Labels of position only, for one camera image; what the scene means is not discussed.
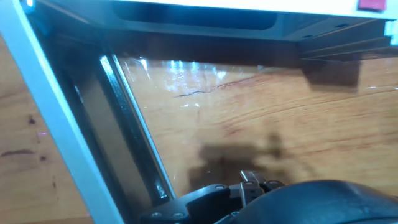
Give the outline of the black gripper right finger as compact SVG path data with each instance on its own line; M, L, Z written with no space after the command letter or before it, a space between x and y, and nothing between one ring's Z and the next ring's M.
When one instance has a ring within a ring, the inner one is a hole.
M245 207L261 195L272 190L284 187L285 184L278 180L266 180L257 171L241 171L241 183L239 193L242 206Z

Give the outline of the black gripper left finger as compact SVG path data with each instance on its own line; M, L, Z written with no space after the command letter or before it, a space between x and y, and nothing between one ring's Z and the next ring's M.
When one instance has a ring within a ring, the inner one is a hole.
M241 209L238 186L213 184L154 207L139 217L143 224L209 224Z

